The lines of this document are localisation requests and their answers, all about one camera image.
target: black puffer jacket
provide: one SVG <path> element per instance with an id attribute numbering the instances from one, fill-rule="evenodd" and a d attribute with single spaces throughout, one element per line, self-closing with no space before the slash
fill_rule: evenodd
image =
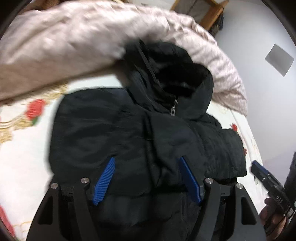
<path id="1" fill-rule="evenodd" d="M 186 240 L 199 207 L 186 194 L 177 160 L 206 177 L 246 175 L 243 145 L 206 113 L 211 73 L 170 43 L 130 44 L 128 88 L 66 95 L 53 126 L 49 162 L 58 183 L 90 176 L 107 157 L 116 171 L 92 209 L 102 240 Z"/>

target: white wall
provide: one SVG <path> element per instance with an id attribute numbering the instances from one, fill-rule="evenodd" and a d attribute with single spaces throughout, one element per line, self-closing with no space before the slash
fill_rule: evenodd
<path id="1" fill-rule="evenodd" d="M 146 4 L 148 6 L 156 6 L 159 8 L 170 10 L 175 0 L 130 0 L 135 5 Z"/>
<path id="2" fill-rule="evenodd" d="M 247 119 L 264 165 L 284 183 L 296 151 L 296 47 L 260 0 L 230 0 L 216 39 L 244 81 Z M 265 61 L 274 44 L 295 59 L 285 77 Z"/>

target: red flower pattern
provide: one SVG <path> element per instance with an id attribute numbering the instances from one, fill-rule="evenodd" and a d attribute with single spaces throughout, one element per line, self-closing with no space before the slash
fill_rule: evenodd
<path id="1" fill-rule="evenodd" d="M 237 125 L 236 124 L 232 124 L 231 127 L 235 132 L 237 132 Z"/>
<path id="2" fill-rule="evenodd" d="M 29 120 L 33 120 L 37 116 L 40 116 L 43 113 L 43 109 L 45 106 L 45 100 L 42 99 L 36 99 L 32 101 L 28 109 L 26 111 L 26 116 Z"/>
<path id="3" fill-rule="evenodd" d="M 5 225 L 5 227 L 7 228 L 7 230 L 10 232 L 10 234 L 15 237 L 15 231 L 12 227 L 12 225 L 10 224 L 10 222 L 8 221 L 8 218 L 4 212 L 4 209 L 0 206 L 0 219 L 2 220 L 3 224 Z"/>

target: wooden frame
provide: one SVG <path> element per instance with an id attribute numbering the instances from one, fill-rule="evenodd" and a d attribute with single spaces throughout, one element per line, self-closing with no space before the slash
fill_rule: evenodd
<path id="1" fill-rule="evenodd" d="M 206 30 L 210 30 L 217 18 L 223 13 L 225 6 L 228 4 L 229 0 L 225 0 L 221 3 L 216 3 L 214 0 L 205 0 L 211 7 L 206 15 L 202 18 L 199 25 Z M 175 0 L 174 4 L 171 7 L 171 10 L 174 10 L 178 5 L 180 0 Z"/>

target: metal screw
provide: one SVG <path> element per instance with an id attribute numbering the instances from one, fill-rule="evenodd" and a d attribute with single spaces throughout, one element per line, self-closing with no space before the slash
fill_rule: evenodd
<path id="1" fill-rule="evenodd" d="M 244 185 L 242 185 L 241 183 L 237 183 L 237 188 L 238 189 L 243 189 L 244 188 Z"/>
<path id="2" fill-rule="evenodd" d="M 59 185 L 58 185 L 57 183 L 52 183 L 52 184 L 50 185 L 50 187 L 51 187 L 52 189 L 56 189 L 58 186 L 59 186 Z"/>
<path id="3" fill-rule="evenodd" d="M 205 182 L 207 183 L 207 184 L 212 184 L 213 182 L 214 182 L 214 180 L 212 179 L 212 178 L 206 178 L 205 179 Z"/>
<path id="4" fill-rule="evenodd" d="M 87 184 L 89 182 L 89 179 L 87 177 L 84 177 L 84 178 L 81 179 L 81 182 L 83 184 Z"/>

